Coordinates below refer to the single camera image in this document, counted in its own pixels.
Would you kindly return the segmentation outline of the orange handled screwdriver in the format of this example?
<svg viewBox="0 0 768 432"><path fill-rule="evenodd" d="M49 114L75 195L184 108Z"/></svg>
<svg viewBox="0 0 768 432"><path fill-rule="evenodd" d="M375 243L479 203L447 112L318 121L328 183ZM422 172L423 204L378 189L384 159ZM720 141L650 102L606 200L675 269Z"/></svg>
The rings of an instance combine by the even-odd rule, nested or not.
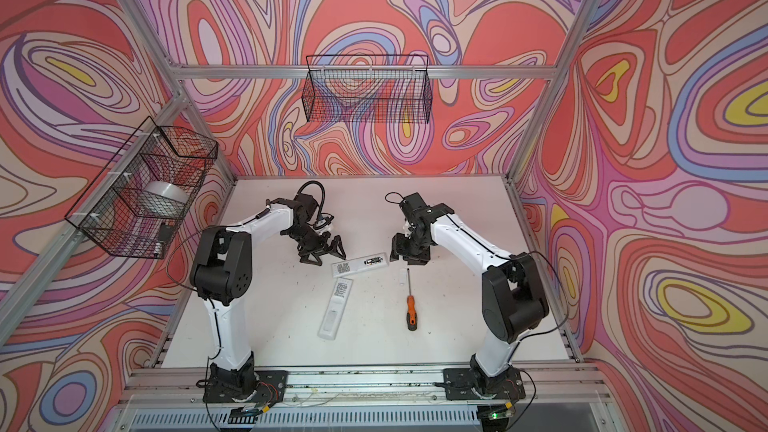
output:
<svg viewBox="0 0 768 432"><path fill-rule="evenodd" d="M407 311L406 311L406 322L407 322L407 328L409 331L416 331L418 328L418 315L416 311L416 301L415 297L412 293L412 283L411 283L411 275L410 275L410 269L406 269L406 284L408 287L408 295L406 298L406 304L407 304Z"/></svg>

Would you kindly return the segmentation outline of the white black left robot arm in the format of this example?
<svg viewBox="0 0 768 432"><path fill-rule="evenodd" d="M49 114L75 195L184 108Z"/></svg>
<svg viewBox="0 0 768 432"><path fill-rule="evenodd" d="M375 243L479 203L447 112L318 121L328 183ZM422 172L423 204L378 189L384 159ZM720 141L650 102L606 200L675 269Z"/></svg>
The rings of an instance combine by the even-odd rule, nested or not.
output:
<svg viewBox="0 0 768 432"><path fill-rule="evenodd" d="M241 298L252 283L255 245L279 235L296 243L303 264L321 266L325 255L346 257L341 237L330 232L333 216L324 205L324 197L298 191L292 199L269 200L260 212L236 224L202 232L190 284L209 313L217 346L210 363L216 368L238 371L252 358Z"/></svg>

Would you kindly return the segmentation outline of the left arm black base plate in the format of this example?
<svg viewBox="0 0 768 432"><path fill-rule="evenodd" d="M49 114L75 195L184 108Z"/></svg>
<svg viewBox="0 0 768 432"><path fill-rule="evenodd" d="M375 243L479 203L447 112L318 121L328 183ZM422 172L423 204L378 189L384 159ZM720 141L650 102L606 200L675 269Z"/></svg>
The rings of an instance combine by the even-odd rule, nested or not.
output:
<svg viewBox="0 0 768 432"><path fill-rule="evenodd" d="M206 404L256 403L283 401L289 373L286 370L244 370L242 372L210 369L203 387Z"/></svg>

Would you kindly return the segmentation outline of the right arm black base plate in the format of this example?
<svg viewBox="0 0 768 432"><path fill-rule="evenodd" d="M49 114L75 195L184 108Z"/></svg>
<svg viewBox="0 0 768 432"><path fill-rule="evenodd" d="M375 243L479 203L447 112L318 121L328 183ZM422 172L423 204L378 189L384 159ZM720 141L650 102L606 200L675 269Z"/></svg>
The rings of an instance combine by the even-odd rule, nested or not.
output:
<svg viewBox="0 0 768 432"><path fill-rule="evenodd" d="M481 369L471 368L445 368L442 374L442 381L436 385L445 391L449 401L507 400L516 403L526 397L521 372L514 367L494 377L485 376Z"/></svg>

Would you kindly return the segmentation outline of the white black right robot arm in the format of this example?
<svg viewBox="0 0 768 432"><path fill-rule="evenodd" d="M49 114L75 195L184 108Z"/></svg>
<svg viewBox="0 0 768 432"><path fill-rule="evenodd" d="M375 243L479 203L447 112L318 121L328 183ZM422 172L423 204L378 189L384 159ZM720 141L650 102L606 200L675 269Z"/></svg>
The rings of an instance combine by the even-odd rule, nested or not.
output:
<svg viewBox="0 0 768 432"><path fill-rule="evenodd" d="M519 342L550 313L536 260L527 252L514 254L492 244L445 203L429 205L415 192L400 196L397 205L405 225L393 236L390 259L425 266L432 249L442 247L480 278L488 332L470 359L470 370L478 382L502 377Z"/></svg>

